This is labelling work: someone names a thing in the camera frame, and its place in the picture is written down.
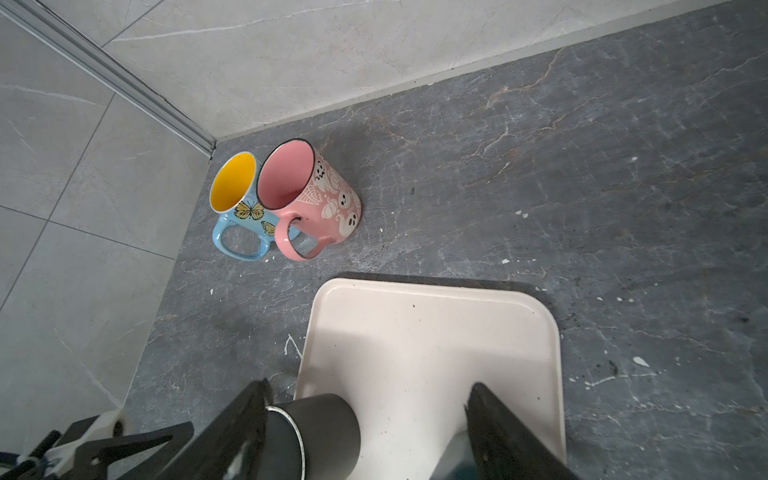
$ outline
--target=black cup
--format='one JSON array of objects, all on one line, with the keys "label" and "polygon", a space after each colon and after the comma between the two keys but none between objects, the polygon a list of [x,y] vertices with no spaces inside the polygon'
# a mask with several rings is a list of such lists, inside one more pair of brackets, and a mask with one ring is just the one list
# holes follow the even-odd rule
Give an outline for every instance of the black cup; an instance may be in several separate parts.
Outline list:
[{"label": "black cup", "polygon": [[325,393],[266,409],[257,480],[341,480],[355,469],[360,427],[343,398]]}]

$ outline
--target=mug handle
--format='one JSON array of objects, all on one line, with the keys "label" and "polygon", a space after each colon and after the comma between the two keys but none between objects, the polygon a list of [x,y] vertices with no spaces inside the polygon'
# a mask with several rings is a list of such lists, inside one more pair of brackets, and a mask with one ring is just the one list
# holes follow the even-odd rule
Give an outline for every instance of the mug handle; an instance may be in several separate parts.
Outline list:
[{"label": "mug handle", "polygon": [[224,245],[224,242],[222,241],[222,236],[224,235],[224,231],[229,228],[237,225],[237,223],[234,223],[231,220],[228,220],[224,217],[219,217],[219,221],[216,222],[216,226],[214,227],[214,245],[216,245],[216,248],[221,250],[222,253],[225,253],[229,255],[230,257],[236,259],[236,260],[242,260],[245,262],[255,262],[257,260],[261,260],[266,255],[266,252],[270,249],[270,243],[264,241],[261,236],[259,237],[259,251],[255,255],[246,256],[246,255],[240,255],[239,253],[235,253],[232,250],[228,249],[227,246]]},{"label": "mug handle", "polygon": [[277,243],[277,247],[281,252],[283,252],[283,255],[290,258],[291,260],[296,262],[307,261],[310,258],[316,257],[318,253],[323,251],[323,248],[333,243],[333,239],[330,237],[318,239],[317,246],[313,248],[312,251],[307,255],[302,255],[301,253],[297,252],[295,248],[293,248],[293,245],[290,244],[290,238],[288,238],[288,228],[290,227],[291,222],[294,220],[301,220],[301,216],[294,212],[289,212],[287,214],[283,214],[283,216],[280,217],[280,221],[277,222],[277,225],[275,226],[275,243]]}]

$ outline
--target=yellow butterfly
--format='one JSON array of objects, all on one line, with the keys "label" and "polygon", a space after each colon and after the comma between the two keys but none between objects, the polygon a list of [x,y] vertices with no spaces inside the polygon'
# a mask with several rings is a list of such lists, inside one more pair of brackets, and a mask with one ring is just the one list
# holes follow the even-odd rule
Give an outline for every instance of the yellow butterfly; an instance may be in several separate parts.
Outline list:
[{"label": "yellow butterfly", "polygon": [[264,233],[269,235],[270,237],[275,236],[275,226],[272,225],[269,222],[261,222],[261,226],[264,227]]},{"label": "yellow butterfly", "polygon": [[240,202],[235,206],[235,217],[242,220],[247,220],[248,217],[254,220],[261,220],[264,216],[264,207],[261,204],[254,204],[253,206],[246,202]]}]

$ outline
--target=countertop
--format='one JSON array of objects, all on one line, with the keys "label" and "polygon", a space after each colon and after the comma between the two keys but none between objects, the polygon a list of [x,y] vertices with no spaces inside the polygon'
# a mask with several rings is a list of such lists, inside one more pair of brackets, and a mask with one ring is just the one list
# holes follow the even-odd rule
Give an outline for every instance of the countertop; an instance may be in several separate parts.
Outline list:
[{"label": "countertop", "polygon": [[[768,6],[739,0],[222,142],[129,413],[199,431],[252,379],[290,398],[336,276],[521,290],[561,331],[577,474],[764,478],[767,51]],[[292,137],[356,188],[358,230],[224,256],[215,173]]]}]

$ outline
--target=beige plastic tray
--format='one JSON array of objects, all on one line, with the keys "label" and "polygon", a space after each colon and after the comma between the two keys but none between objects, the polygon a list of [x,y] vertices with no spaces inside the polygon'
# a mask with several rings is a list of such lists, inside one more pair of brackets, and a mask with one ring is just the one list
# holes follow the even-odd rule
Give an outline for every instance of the beige plastic tray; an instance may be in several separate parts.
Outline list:
[{"label": "beige plastic tray", "polygon": [[341,395],[360,424],[349,478],[427,480],[484,382],[560,460],[560,336],[519,292],[334,279],[315,295],[296,398]]}]

